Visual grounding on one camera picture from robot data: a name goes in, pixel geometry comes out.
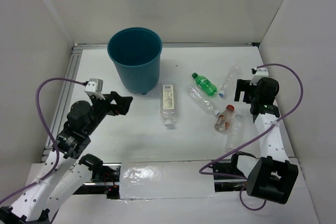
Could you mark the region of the clear bottle blue cap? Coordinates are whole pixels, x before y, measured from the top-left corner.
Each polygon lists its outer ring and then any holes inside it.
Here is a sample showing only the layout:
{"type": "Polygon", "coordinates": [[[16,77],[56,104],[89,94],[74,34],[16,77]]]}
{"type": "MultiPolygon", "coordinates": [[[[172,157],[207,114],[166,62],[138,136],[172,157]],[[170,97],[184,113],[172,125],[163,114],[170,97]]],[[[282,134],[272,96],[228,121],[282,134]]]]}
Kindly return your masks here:
{"type": "Polygon", "coordinates": [[[242,70],[240,66],[233,65],[224,78],[223,83],[219,88],[219,97],[224,99],[235,89],[236,81],[241,76],[242,70]]]}

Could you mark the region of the green plastic bottle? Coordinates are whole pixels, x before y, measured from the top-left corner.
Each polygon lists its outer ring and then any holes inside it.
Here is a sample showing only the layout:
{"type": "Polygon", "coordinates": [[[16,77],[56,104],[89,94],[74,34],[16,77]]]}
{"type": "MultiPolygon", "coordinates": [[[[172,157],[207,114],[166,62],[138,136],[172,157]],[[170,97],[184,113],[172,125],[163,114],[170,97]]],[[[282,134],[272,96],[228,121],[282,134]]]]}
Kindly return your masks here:
{"type": "Polygon", "coordinates": [[[196,72],[192,73],[196,85],[204,91],[209,97],[213,97],[217,92],[217,87],[212,84],[205,76],[198,75],[196,72]]]}

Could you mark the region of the clear bottle red cap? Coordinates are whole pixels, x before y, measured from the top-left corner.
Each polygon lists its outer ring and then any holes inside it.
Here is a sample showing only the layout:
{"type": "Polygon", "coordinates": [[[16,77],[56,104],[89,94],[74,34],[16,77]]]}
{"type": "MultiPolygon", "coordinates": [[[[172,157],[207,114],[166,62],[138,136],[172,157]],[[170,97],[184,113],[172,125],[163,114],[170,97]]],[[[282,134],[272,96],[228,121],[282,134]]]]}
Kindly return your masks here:
{"type": "Polygon", "coordinates": [[[234,114],[235,108],[233,105],[228,105],[224,112],[220,114],[218,117],[214,129],[221,133],[221,134],[226,134],[227,130],[229,129],[229,126],[231,124],[231,120],[234,114]]]}

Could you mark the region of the clear crushed bottle white cap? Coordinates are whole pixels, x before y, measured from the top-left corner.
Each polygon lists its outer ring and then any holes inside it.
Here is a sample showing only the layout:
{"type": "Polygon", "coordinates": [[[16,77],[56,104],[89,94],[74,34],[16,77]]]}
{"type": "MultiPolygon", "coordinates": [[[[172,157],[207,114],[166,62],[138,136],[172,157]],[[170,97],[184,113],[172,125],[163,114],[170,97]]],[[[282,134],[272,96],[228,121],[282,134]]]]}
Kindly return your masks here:
{"type": "Polygon", "coordinates": [[[215,105],[215,103],[211,101],[211,99],[198,86],[190,84],[187,87],[187,94],[205,113],[213,116],[220,115],[220,110],[215,105]]]}

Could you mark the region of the clear labelled bottle white cap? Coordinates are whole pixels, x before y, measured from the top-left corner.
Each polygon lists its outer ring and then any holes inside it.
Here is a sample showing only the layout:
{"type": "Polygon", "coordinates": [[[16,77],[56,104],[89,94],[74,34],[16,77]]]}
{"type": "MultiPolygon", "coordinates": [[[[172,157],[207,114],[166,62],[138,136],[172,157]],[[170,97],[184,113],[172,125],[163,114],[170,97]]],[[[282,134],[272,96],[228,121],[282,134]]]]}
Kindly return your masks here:
{"type": "Polygon", "coordinates": [[[175,128],[177,107],[173,84],[161,84],[160,110],[164,126],[168,129],[175,128]]]}

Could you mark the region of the clear capless plastic bottle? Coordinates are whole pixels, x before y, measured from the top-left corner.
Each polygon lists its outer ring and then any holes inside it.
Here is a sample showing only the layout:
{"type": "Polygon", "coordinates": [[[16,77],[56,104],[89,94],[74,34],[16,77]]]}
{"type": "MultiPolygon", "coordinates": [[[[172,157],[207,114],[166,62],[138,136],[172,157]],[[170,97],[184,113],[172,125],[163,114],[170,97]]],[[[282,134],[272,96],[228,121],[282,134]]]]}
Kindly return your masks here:
{"type": "Polygon", "coordinates": [[[244,143],[243,128],[244,128],[243,116],[240,114],[235,114],[234,117],[232,118],[231,125],[229,127],[229,132],[225,145],[225,150],[227,152],[232,151],[233,149],[241,146],[244,143]]]}

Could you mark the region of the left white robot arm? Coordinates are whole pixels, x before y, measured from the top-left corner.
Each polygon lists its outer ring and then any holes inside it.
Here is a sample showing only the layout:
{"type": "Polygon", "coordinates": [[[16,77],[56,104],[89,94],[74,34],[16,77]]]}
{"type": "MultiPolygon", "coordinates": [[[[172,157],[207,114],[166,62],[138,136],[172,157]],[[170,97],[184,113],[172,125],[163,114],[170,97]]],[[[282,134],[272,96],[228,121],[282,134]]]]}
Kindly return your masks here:
{"type": "Polygon", "coordinates": [[[61,205],[85,182],[103,177],[103,161],[92,154],[82,155],[90,135],[107,116],[126,115],[132,97],[91,95],[89,101],[71,106],[56,147],[49,153],[33,186],[10,206],[1,207],[1,223],[51,223],[61,205]]]}

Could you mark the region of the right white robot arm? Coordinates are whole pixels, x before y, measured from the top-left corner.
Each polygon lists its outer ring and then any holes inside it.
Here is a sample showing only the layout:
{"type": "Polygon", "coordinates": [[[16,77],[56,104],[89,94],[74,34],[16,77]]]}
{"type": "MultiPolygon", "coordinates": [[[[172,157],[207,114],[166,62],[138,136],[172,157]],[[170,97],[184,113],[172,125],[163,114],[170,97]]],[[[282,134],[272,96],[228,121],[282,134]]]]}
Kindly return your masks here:
{"type": "Polygon", "coordinates": [[[234,154],[236,160],[229,165],[235,178],[247,177],[246,191],[249,196],[284,205],[295,185],[299,171],[290,163],[282,142],[278,119],[280,112],[274,100],[279,84],[269,77],[257,81],[237,80],[235,101],[243,92],[243,102],[250,104],[259,139],[260,158],[234,154]]]}

